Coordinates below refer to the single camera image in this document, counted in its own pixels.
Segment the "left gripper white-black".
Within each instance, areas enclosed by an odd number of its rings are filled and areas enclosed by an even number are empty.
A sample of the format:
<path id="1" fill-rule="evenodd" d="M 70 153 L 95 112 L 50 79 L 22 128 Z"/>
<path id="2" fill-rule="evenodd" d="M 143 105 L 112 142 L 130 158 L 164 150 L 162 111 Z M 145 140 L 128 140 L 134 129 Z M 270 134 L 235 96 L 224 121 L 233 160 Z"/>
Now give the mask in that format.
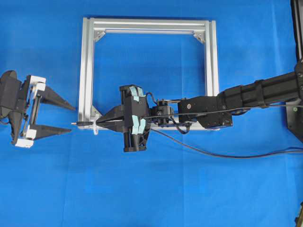
<path id="1" fill-rule="evenodd" d="M 19 136 L 22 121 L 28 117 L 27 108 L 30 105 L 30 98 L 27 96 L 30 95 L 31 87 L 34 93 L 40 90 L 41 103 L 76 110 L 45 84 L 46 78 L 32 75 L 28 75 L 27 79 L 21 82 L 14 70 L 6 71 L 0 77 L 0 118 L 8 118 L 9 121 L 6 124 L 11 125 L 11 143 L 16 147 L 30 148 L 34 144 L 33 140 L 71 132 L 71 129 L 31 124 L 29 129 L 26 129 L 26 135 Z"/>

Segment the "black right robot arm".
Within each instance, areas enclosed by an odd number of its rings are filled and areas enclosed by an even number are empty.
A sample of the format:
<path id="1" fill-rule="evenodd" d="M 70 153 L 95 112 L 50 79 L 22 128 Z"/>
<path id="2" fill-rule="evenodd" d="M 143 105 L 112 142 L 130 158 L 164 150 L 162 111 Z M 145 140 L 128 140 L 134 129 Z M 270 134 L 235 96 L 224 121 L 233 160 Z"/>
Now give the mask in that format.
<path id="1" fill-rule="evenodd" d="M 189 132 L 193 123 L 203 128 L 232 125 L 232 116 L 241 115 L 252 107 L 267 108 L 270 104 L 303 97 L 303 71 L 257 80 L 245 86 L 224 90 L 216 96 L 197 96 L 176 100 L 156 100 L 149 107 L 147 95 L 141 87 L 120 87 L 121 104 L 96 120 L 96 125 L 121 132 L 124 151 L 146 150 L 151 124 L 176 127 L 182 134 Z"/>

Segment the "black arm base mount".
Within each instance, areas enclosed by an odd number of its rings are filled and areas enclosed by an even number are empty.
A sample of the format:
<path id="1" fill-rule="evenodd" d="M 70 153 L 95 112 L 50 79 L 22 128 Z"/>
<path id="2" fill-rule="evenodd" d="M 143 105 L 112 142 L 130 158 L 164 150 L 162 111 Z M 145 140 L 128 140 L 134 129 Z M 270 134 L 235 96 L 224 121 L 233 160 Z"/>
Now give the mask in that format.
<path id="1" fill-rule="evenodd" d="M 293 107 L 286 108 L 287 127 L 289 131 L 303 141 L 303 108 L 295 105 L 303 105 L 303 1 L 291 1 L 292 18 L 294 25 L 294 39 L 296 43 L 297 64 L 294 68 L 298 79 L 299 98 L 288 102 Z"/>

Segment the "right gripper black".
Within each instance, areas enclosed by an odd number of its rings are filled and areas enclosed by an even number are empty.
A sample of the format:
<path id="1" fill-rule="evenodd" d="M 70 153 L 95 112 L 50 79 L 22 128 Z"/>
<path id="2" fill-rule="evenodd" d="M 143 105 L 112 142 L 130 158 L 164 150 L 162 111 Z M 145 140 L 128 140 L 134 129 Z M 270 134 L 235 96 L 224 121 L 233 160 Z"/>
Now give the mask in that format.
<path id="1" fill-rule="evenodd" d="M 145 119 L 150 116 L 146 95 L 136 85 L 121 86 L 119 90 L 121 105 L 99 117 L 97 126 L 123 133 L 124 152 L 144 151 L 151 129 Z"/>

